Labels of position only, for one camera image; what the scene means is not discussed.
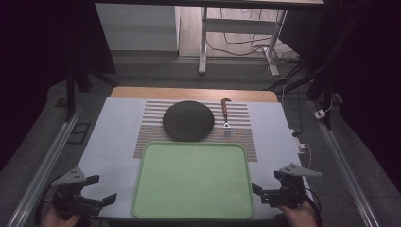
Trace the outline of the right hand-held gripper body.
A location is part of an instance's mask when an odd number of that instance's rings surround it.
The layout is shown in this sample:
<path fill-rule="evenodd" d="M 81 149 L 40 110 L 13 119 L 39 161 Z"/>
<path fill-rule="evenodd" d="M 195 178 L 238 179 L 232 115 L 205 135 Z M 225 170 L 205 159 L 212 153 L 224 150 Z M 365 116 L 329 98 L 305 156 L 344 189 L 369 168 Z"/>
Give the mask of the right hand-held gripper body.
<path fill-rule="evenodd" d="M 274 190 L 262 189 L 263 196 L 260 200 L 271 207 L 285 205 L 289 208 L 296 208 L 305 201 L 306 189 L 304 177 L 321 177 L 322 173 L 309 168 L 290 163 L 279 170 L 284 173 L 284 178 L 279 181 L 281 187 Z"/>

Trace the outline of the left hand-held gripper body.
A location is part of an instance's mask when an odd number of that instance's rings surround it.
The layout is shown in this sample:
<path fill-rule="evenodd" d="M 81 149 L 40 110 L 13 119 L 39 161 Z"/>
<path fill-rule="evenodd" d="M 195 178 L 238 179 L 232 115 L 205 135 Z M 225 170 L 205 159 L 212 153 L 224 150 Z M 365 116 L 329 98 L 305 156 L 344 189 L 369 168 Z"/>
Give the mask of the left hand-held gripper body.
<path fill-rule="evenodd" d="M 51 184 L 57 187 L 57 191 L 53 195 L 52 205 L 61 218 L 69 219 L 73 215 L 96 217 L 101 211 L 101 201 L 87 199 L 81 195 L 86 178 L 77 166 Z"/>

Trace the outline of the person's right hand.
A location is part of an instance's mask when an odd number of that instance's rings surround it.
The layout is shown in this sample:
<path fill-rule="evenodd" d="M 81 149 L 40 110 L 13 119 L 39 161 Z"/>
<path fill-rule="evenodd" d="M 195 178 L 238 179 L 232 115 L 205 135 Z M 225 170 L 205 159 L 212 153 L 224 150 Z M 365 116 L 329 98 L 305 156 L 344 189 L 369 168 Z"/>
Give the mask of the person's right hand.
<path fill-rule="evenodd" d="M 297 208 L 280 205 L 278 209 L 282 211 L 290 227 L 318 227 L 314 210 L 306 201 Z"/>

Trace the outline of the person's left hand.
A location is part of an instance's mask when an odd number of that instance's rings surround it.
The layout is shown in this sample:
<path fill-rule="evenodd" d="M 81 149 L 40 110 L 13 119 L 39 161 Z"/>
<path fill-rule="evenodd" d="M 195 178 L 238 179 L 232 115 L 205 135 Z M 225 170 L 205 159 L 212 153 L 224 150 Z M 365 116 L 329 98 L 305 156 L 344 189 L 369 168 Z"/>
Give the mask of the person's left hand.
<path fill-rule="evenodd" d="M 55 209 L 51 208 L 41 221 L 40 227 L 76 227 L 80 219 L 81 216 L 73 215 L 71 218 L 64 220 Z"/>

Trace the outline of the striped woven placemat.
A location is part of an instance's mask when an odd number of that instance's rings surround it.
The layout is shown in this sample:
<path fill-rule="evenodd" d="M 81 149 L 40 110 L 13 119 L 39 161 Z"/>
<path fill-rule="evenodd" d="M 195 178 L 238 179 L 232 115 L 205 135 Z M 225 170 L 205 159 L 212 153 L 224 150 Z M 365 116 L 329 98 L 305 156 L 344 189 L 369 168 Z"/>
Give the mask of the striped woven placemat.
<path fill-rule="evenodd" d="M 141 158 L 143 149 L 150 142 L 175 142 L 163 127 L 163 115 L 176 103 L 174 99 L 150 99 L 146 102 L 142 122 L 137 136 L 134 158 Z M 223 132 L 224 118 L 219 101 L 203 101 L 215 117 L 215 125 L 211 132 L 203 138 L 203 143 L 234 143 L 241 145 L 247 152 L 249 162 L 256 162 L 257 155 L 253 140 L 253 131 L 248 105 L 244 102 L 228 102 L 227 114 L 230 132 Z"/>

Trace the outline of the white table sheet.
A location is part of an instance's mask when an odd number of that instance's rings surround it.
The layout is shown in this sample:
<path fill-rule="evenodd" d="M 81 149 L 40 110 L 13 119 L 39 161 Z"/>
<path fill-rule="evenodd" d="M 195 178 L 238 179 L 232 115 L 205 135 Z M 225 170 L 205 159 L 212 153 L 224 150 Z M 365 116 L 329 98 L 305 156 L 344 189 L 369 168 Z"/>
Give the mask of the white table sheet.
<path fill-rule="evenodd" d="M 101 199 L 117 194 L 115 203 L 101 211 L 104 218 L 161 219 L 138 218 L 132 212 L 142 161 L 142 157 L 134 158 L 133 152 L 148 100 L 107 99 L 79 161 L 85 175 L 100 178 L 97 184 L 83 189 L 84 196 Z M 274 178 L 274 172 L 290 163 L 300 162 L 283 109 L 278 103 L 244 103 L 248 105 L 257 155 L 256 162 L 247 159 L 251 186 L 254 183 L 264 189 L 277 189 L 280 184 Z M 270 219 L 278 212 L 253 193 L 253 215 L 248 219 Z"/>

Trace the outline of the green plastic tray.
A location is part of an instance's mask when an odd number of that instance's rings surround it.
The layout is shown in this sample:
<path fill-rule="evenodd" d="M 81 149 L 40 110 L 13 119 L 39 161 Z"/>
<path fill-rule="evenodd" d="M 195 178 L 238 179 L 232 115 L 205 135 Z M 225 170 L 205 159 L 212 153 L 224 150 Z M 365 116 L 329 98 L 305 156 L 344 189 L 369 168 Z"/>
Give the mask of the green plastic tray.
<path fill-rule="evenodd" d="M 132 212 L 138 218 L 250 218 L 253 193 L 246 150 L 238 144 L 147 144 Z"/>

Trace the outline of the black stand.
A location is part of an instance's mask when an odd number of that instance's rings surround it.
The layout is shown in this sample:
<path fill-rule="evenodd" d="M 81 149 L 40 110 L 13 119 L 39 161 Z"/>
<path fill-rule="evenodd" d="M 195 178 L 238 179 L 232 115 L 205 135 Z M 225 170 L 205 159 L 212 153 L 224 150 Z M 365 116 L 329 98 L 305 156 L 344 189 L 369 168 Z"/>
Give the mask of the black stand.
<path fill-rule="evenodd" d="M 309 98 L 317 98 L 322 91 L 330 92 L 331 73 L 360 18 L 361 13 L 355 10 L 290 11 L 280 38 L 284 38 L 283 42 L 300 57 L 292 61 L 295 66 L 267 90 L 285 94 L 311 81 Z"/>
<path fill-rule="evenodd" d="M 69 122 L 73 114 L 76 111 L 75 101 L 75 85 L 79 87 L 84 93 L 89 93 L 92 89 L 92 83 L 89 80 L 89 76 L 93 75 L 96 78 L 102 80 L 106 84 L 113 88 L 118 86 L 118 83 L 104 73 L 96 70 L 94 67 L 84 63 L 84 60 L 80 60 L 78 57 L 74 57 L 72 54 L 65 56 L 65 62 L 67 66 L 66 71 L 66 117 L 65 122 Z"/>

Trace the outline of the dark round plate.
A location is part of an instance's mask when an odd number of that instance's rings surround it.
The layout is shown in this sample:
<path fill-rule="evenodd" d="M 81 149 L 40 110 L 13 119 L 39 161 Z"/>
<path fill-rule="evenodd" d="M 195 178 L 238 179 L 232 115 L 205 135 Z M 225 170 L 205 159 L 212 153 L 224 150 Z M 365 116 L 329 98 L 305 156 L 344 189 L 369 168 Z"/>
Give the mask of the dark round plate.
<path fill-rule="evenodd" d="M 170 106 L 163 116 L 166 133 L 177 141 L 196 142 L 214 128 L 213 112 L 197 101 L 180 101 Z"/>

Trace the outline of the aluminium rail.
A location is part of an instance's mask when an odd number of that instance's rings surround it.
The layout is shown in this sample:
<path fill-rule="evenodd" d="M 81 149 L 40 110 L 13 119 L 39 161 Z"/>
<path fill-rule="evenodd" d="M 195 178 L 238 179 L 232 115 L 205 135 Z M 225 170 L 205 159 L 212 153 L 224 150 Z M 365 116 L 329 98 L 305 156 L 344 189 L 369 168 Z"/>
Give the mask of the aluminium rail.
<path fill-rule="evenodd" d="M 369 203 L 366 194 L 357 182 L 353 170 L 351 169 L 346 157 L 344 156 L 340 144 L 334 135 L 321 120 L 317 120 L 320 131 L 322 132 L 324 141 L 329 147 L 333 159 L 339 169 L 340 175 L 347 186 L 354 206 L 357 208 L 359 215 L 366 227 L 382 227 L 372 205 Z"/>
<path fill-rule="evenodd" d="M 56 164 L 59 156 L 62 152 L 64 145 L 67 142 L 72 129 L 76 125 L 76 122 L 82 112 L 82 105 L 79 104 L 76 111 L 72 114 L 71 118 L 67 122 L 63 122 L 61 128 L 51 144 L 49 150 L 45 154 L 43 161 L 41 162 L 38 170 L 33 176 L 27 190 L 13 214 L 6 227 L 24 227 L 32 209 L 36 203 L 36 200 L 41 196 L 43 188 L 45 187 L 46 181 Z"/>

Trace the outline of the white desk frame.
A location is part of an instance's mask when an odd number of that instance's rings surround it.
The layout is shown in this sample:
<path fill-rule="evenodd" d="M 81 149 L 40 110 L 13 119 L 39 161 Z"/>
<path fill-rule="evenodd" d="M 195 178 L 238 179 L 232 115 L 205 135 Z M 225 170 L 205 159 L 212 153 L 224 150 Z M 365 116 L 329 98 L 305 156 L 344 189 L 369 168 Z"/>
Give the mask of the white desk frame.
<path fill-rule="evenodd" d="M 277 19 L 273 21 L 255 21 L 227 18 L 208 18 L 208 7 L 201 8 L 201 43 L 200 43 L 200 61 L 199 74 L 204 75 L 206 71 L 206 35 L 208 32 L 216 33 L 234 33 L 234 34 L 259 34 L 271 35 L 270 43 L 262 48 L 262 52 L 268 62 L 268 71 L 273 76 L 278 76 L 279 71 L 273 59 L 274 47 L 277 43 L 282 25 L 287 12 L 285 10 L 277 11 Z"/>

